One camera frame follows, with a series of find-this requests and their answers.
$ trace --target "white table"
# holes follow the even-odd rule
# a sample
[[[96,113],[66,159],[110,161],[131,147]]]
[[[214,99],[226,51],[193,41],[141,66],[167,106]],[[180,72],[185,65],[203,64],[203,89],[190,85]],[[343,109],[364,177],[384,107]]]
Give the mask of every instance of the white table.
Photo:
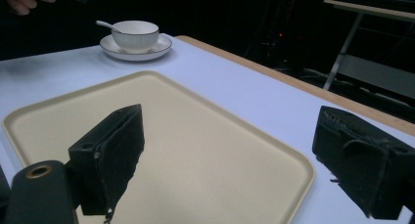
[[[18,108],[130,73],[157,71],[287,143],[312,161],[316,178],[293,223],[408,223],[411,212],[406,208],[397,222],[366,218],[345,193],[330,182],[333,175],[311,151],[320,107],[344,109],[327,100],[338,100],[340,105],[350,101],[280,73],[269,72],[273,70],[191,38],[180,38],[170,37],[173,45],[164,57],[142,63],[111,59],[99,46],[0,62],[0,117],[3,119]],[[359,114],[401,141],[415,145],[412,124],[358,104],[347,108],[392,123],[390,127]],[[0,162],[9,181],[22,169],[3,129],[0,130]]]

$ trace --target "wooden table edge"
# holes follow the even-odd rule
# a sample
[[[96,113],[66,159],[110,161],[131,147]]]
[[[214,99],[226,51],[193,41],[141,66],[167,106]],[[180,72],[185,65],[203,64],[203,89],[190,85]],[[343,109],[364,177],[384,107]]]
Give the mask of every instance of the wooden table edge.
[[[229,53],[227,51],[221,50],[219,48],[216,48],[214,46],[208,45],[205,42],[199,41],[195,38],[192,38],[190,36],[186,35],[179,35],[176,36],[179,40],[182,40],[188,44],[191,44],[193,46],[196,46],[200,49],[209,51],[213,53],[214,55],[220,56],[222,58],[225,58],[229,61],[232,61],[234,63],[237,63],[239,65],[242,65],[244,67],[253,69],[259,73],[262,73],[264,75],[267,75],[269,77],[272,77],[276,80],[282,81],[288,85],[291,85],[293,87],[296,87],[304,92],[307,92],[309,94],[312,94],[316,97],[319,97],[321,99],[324,99],[326,101],[329,101],[333,104],[336,104],[338,106],[341,106],[348,111],[356,112],[361,115],[364,115],[366,117],[369,117],[371,119],[374,119],[378,122],[381,122],[387,126],[390,126],[392,128],[398,129],[402,132],[405,132],[407,134],[415,136],[415,124],[410,123],[408,121],[402,120],[400,118],[397,118],[395,116],[392,116],[390,114],[380,112],[378,110],[372,109],[370,107],[367,107],[365,105],[359,104],[353,100],[347,99],[345,97],[342,97],[340,95],[334,94],[332,92],[326,91],[324,89],[318,88],[316,86],[313,86],[311,84],[308,84],[306,82],[300,81],[298,79],[295,79],[287,74],[278,72],[276,70],[273,70],[269,67],[265,67],[262,65],[259,65],[257,63],[254,63],[252,61],[249,61],[247,59],[244,59],[242,57],[239,57],[237,55],[234,55],[232,53]]]

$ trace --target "beige tray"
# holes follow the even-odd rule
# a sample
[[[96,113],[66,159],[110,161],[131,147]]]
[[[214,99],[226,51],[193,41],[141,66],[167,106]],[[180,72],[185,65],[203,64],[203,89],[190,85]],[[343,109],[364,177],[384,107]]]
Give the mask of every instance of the beige tray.
[[[166,77],[135,73],[8,115],[25,165],[68,147],[110,112],[141,104],[146,146],[112,223],[289,223],[313,179],[302,154]],[[103,216],[79,222],[102,223]]]

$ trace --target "white saucer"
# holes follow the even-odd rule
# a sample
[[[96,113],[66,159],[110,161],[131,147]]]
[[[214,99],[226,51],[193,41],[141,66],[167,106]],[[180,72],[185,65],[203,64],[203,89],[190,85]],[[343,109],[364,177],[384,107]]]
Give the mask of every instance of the white saucer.
[[[159,40],[157,44],[145,53],[134,53],[131,51],[126,51],[119,46],[117,46],[113,40],[112,35],[108,35],[101,39],[100,45],[104,49],[105,53],[108,55],[125,61],[148,61],[152,59],[156,59],[165,53],[171,47],[171,40],[168,39],[166,36],[159,35]]]

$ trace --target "spoon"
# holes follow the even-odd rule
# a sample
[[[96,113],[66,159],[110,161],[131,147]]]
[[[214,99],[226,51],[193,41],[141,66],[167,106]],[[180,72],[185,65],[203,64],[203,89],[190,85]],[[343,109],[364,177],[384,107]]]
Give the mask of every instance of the spoon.
[[[108,27],[108,28],[110,28],[110,29],[112,29],[112,30],[114,30],[114,31],[117,31],[117,32],[122,33],[122,31],[120,31],[119,29],[115,28],[113,25],[111,25],[111,24],[109,24],[109,23],[107,23],[107,22],[96,21],[96,24],[97,24],[97,25],[106,26],[106,27]]]

